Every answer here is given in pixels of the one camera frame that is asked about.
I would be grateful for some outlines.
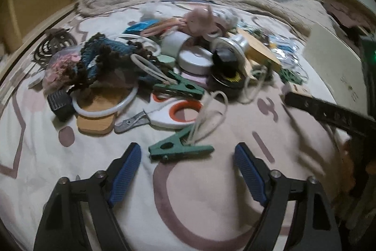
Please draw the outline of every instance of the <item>bedsheet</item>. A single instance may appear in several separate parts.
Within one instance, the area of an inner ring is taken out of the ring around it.
[[[198,4],[161,3],[158,10],[182,16]],[[139,21],[139,6],[97,16],[75,16],[66,26],[78,42],[102,32],[109,37]],[[245,22],[295,38],[286,24],[260,15],[236,10]],[[304,45],[297,41],[301,48]],[[300,57],[309,75],[308,87],[318,98],[334,102],[329,90],[309,64]],[[211,144],[215,151],[205,159],[163,164],[151,162],[148,147],[173,131],[141,126],[127,133],[106,136],[81,134],[76,118],[56,120],[42,91],[28,89],[30,73],[36,66],[25,63],[8,82],[28,71],[2,106],[0,119],[0,216],[25,250],[32,250],[43,205],[57,180],[67,176],[82,179],[106,169],[122,155],[130,142],[142,149],[140,167],[123,202],[114,208],[119,225],[134,251],[236,251],[242,250],[261,215],[233,165],[236,144],[244,141],[270,169],[291,178],[315,175],[332,199],[339,186],[339,155],[332,132],[309,114],[285,108],[281,102],[282,83],[262,88],[249,105],[231,103],[225,121],[199,144]],[[137,97],[117,118],[134,116],[147,104]],[[223,109],[214,101],[211,108]],[[209,129],[219,118],[204,124]],[[294,210],[290,203],[275,250],[283,250]],[[93,250],[100,250],[87,208],[84,210]]]

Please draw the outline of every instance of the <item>green clothespin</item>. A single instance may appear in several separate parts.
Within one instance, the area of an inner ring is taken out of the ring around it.
[[[164,161],[179,159],[193,155],[209,154],[214,151],[213,146],[190,146],[183,145],[181,139],[191,131],[192,125],[176,132],[174,135],[149,147],[151,159],[162,159]]]
[[[153,89],[159,93],[165,93],[175,96],[183,96],[200,100],[205,93],[205,90],[197,84],[189,81],[178,74],[169,71],[167,76],[174,78],[177,84],[155,84]]]

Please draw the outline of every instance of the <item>white tape roll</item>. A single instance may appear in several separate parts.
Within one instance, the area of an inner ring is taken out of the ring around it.
[[[201,46],[182,47],[177,63],[187,72],[196,75],[209,75],[213,65],[213,54]]]
[[[183,32],[175,31],[163,38],[161,53],[176,59],[183,46],[193,46],[193,37]]]

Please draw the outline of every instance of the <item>metal screw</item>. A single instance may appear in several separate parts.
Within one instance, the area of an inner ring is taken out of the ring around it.
[[[58,180],[58,183],[59,184],[67,184],[69,182],[69,179],[67,177],[61,177],[59,180]]]
[[[316,179],[315,176],[310,176],[310,177],[308,177],[308,181],[309,181],[310,183],[312,183],[312,184],[316,184],[316,183],[318,183],[318,180]]]
[[[95,173],[95,176],[98,178],[98,179],[102,179],[106,176],[106,172],[104,170],[98,170],[96,173]]]
[[[281,176],[281,172],[279,170],[272,170],[270,172],[270,175],[275,178],[275,179],[278,179],[280,176]]]

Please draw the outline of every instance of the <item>black object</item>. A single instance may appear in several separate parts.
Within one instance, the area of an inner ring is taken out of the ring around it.
[[[213,53],[213,64],[227,77],[234,77],[239,68],[239,61],[233,50],[217,48]]]
[[[211,92],[222,91],[228,99],[236,99],[243,90],[245,80],[246,77],[240,71],[235,71],[233,77],[227,77],[213,66],[208,78],[208,90]]]
[[[77,45],[76,39],[66,29],[47,29],[46,38],[37,46],[34,51],[34,62],[46,69],[52,56],[62,49]]]
[[[208,78],[208,89],[222,91],[228,99],[236,99],[244,87],[246,77],[238,70],[239,61],[234,51],[218,48],[213,53],[213,66]]]
[[[341,239],[324,189],[315,177],[286,178],[255,158],[245,143],[235,148],[234,160],[252,197],[265,207],[243,251],[272,251],[285,216],[287,202],[295,211],[285,251],[341,251]]]
[[[76,112],[72,105],[72,97],[62,89],[49,94],[47,101],[51,111],[61,122],[65,122]]]
[[[350,191],[350,196],[360,198],[368,181],[365,171],[366,165],[376,157],[376,122],[370,116],[364,116],[336,104],[294,92],[284,95],[287,106],[298,108],[311,114],[317,121],[329,124],[346,131],[353,137],[362,139],[363,150],[361,161],[355,164],[355,187]]]
[[[80,202],[88,202],[103,251],[131,251],[112,212],[122,200],[141,161],[141,149],[131,143],[123,156],[106,171],[89,179],[70,182],[62,177],[46,203],[34,243],[34,251],[91,251]]]

